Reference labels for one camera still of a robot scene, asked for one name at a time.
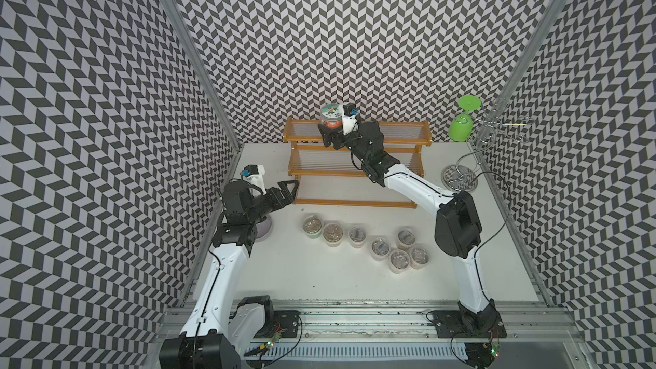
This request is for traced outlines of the tall seed jar orange label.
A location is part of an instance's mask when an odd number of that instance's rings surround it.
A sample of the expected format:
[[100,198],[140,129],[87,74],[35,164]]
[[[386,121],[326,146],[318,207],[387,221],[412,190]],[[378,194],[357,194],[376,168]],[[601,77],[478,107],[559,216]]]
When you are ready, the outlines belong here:
[[343,105],[326,104],[319,111],[320,122],[331,131],[343,128]]

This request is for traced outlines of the green label seed cup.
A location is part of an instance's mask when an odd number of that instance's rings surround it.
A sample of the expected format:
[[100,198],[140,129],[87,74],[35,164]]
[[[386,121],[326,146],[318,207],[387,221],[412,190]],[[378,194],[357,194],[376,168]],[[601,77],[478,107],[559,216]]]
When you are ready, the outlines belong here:
[[302,222],[302,230],[305,237],[318,238],[323,230],[323,220],[319,215],[310,215]]

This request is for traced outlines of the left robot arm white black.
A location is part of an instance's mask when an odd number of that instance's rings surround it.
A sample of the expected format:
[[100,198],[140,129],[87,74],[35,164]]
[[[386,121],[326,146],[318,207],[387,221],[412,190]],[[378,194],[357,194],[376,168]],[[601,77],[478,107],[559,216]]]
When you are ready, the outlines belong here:
[[231,179],[221,193],[222,212],[208,249],[211,260],[200,297],[179,335],[164,341],[162,368],[240,368],[251,341],[273,319],[270,298],[242,300],[231,317],[237,283],[256,243],[257,224],[295,203],[299,182],[264,188]]

